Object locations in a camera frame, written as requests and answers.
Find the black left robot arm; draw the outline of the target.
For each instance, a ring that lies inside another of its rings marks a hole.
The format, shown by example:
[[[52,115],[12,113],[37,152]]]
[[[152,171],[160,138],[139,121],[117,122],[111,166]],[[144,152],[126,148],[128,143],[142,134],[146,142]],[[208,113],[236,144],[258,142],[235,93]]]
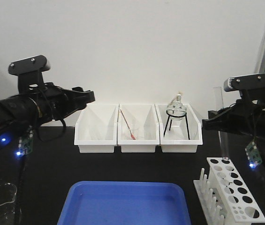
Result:
[[[65,128],[65,118],[95,101],[94,92],[74,87],[70,90],[48,82],[44,90],[33,88],[0,100],[0,150],[29,129],[56,120]]]

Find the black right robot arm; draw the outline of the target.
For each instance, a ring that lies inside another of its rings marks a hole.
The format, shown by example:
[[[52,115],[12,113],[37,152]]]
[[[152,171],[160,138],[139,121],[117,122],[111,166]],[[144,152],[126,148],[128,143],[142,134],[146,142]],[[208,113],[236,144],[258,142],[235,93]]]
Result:
[[[202,120],[205,130],[251,137],[265,163],[265,109],[238,99],[230,107],[218,111],[210,110],[208,118]]]

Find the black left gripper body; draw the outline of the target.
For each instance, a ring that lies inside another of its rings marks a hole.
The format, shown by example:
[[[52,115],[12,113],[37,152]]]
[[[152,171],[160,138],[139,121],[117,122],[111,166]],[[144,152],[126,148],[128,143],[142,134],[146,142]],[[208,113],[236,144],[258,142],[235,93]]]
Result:
[[[41,112],[38,123],[62,120],[76,111],[85,109],[88,103],[94,101],[95,95],[91,90],[84,91],[82,87],[68,90],[46,82],[45,90],[39,93],[37,99]]]

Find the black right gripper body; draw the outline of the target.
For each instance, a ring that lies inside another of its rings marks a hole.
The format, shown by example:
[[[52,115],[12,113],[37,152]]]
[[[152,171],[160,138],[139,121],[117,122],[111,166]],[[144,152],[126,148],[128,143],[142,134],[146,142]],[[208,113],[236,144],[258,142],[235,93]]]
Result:
[[[259,122],[263,107],[238,99],[233,106],[209,111],[208,119],[202,120],[203,128],[236,135],[261,136],[263,128]]]

